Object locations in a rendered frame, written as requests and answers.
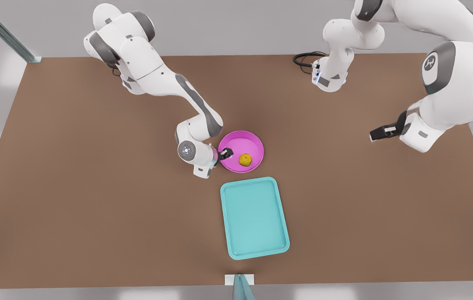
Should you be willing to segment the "pink round plate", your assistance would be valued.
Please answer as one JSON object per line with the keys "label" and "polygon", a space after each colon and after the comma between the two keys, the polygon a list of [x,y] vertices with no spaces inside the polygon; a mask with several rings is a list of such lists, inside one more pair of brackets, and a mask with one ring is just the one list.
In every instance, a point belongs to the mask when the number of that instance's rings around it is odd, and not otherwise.
{"label": "pink round plate", "polygon": [[[264,158],[264,146],[261,139],[248,131],[238,130],[225,135],[218,145],[218,150],[221,152],[225,148],[231,149],[234,154],[221,163],[234,173],[247,173],[255,170]],[[252,161],[249,166],[240,165],[239,157],[243,154],[251,156]]]}

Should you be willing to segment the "teal rectangular tray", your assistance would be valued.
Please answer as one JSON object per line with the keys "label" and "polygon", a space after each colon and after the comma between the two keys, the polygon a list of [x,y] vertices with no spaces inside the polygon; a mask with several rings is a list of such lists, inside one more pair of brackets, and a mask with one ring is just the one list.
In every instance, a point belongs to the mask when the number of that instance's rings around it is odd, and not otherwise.
{"label": "teal rectangular tray", "polygon": [[233,260],[282,254],[289,249],[284,209],[274,178],[227,182],[220,193],[227,249]]}

